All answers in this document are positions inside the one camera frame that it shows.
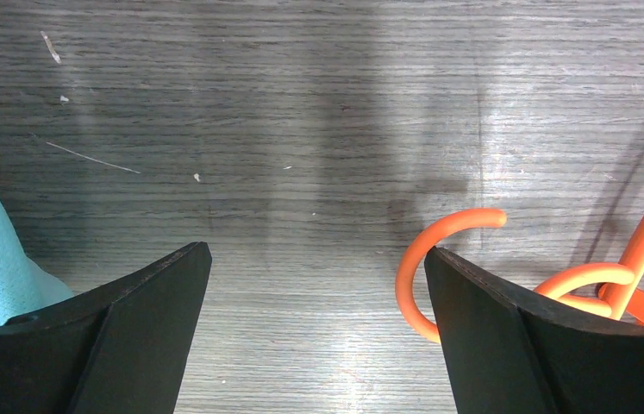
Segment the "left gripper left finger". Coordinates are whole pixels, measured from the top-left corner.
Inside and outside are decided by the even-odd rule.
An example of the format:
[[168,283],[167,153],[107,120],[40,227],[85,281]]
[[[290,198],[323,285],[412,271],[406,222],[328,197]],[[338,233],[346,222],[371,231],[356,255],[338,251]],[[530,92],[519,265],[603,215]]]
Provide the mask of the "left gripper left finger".
[[0,326],[0,413],[171,413],[212,257],[193,242]]

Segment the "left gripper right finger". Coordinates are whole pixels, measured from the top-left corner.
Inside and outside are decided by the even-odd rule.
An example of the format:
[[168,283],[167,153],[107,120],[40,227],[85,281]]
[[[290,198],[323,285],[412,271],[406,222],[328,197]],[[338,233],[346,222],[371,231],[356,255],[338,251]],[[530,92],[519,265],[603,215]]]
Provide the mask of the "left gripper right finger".
[[444,248],[424,261],[460,413],[644,413],[644,326],[599,317]]

